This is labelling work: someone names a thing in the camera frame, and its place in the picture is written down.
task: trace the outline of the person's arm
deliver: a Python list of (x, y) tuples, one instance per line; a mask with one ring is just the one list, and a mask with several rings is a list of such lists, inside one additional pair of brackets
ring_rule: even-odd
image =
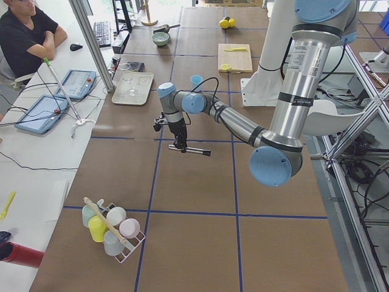
[(54, 34), (48, 30), (45, 31), (45, 34), (46, 38), (43, 44), (34, 44), (27, 49), (27, 52), (42, 59), (53, 60), (55, 55)]
[(55, 30), (55, 33), (54, 33), (54, 45), (55, 45), (55, 47), (58, 47), (66, 39), (67, 39), (67, 33), (65, 32), (65, 30), (61, 26), (58, 26), (57, 29)]

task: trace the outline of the keyboard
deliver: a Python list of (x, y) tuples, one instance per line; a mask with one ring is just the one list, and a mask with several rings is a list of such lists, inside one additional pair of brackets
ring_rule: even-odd
[(93, 25), (93, 33), (99, 47), (109, 47), (111, 45), (109, 21), (96, 21)]

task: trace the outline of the cup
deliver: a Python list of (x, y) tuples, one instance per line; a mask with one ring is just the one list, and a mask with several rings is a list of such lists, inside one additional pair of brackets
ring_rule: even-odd
[(84, 225), (85, 227), (88, 228), (88, 222), (89, 222), (89, 220), (90, 220), (93, 216), (95, 216), (96, 214), (95, 214), (95, 212), (93, 212), (93, 210), (92, 210), (88, 205), (85, 205), (85, 206), (83, 207), (83, 210), (82, 210), (81, 213), (82, 213), (82, 216), (83, 216), (83, 225)]
[(89, 232), (95, 242), (103, 242), (104, 234), (108, 230), (107, 225), (97, 216), (93, 216), (88, 221)]
[(140, 231), (140, 224), (136, 219), (129, 218), (121, 222), (119, 232), (125, 238), (134, 238)]
[(39, 268), (43, 255), (42, 251), (13, 242), (4, 242), (0, 245), (0, 260), (3, 262)]
[[(192, 90), (193, 90), (197, 87), (197, 85), (199, 85), (202, 82), (202, 76), (201, 75), (193, 75), (192, 77), (190, 77), (190, 81), (192, 83)], [(201, 86), (197, 87), (194, 91), (195, 92), (201, 91)]]
[(111, 210), (109, 210), (106, 218), (113, 226), (119, 226), (119, 224), (125, 220), (126, 217), (126, 210), (124, 210), (122, 207), (113, 207)]
[(110, 230), (105, 232), (104, 235), (104, 250), (107, 255), (113, 257), (121, 254), (124, 250), (124, 245)]

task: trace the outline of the yellow cup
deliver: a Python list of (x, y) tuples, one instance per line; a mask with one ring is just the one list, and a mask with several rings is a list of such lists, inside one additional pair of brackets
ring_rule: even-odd
[(108, 227), (97, 215), (89, 219), (88, 228), (95, 242), (104, 241), (104, 234), (108, 230)]

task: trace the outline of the green bowl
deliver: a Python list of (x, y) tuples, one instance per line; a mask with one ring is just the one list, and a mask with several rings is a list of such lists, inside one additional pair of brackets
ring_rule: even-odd
[(170, 36), (166, 32), (156, 32), (152, 36), (154, 44), (159, 47), (166, 45), (169, 41), (169, 38)]

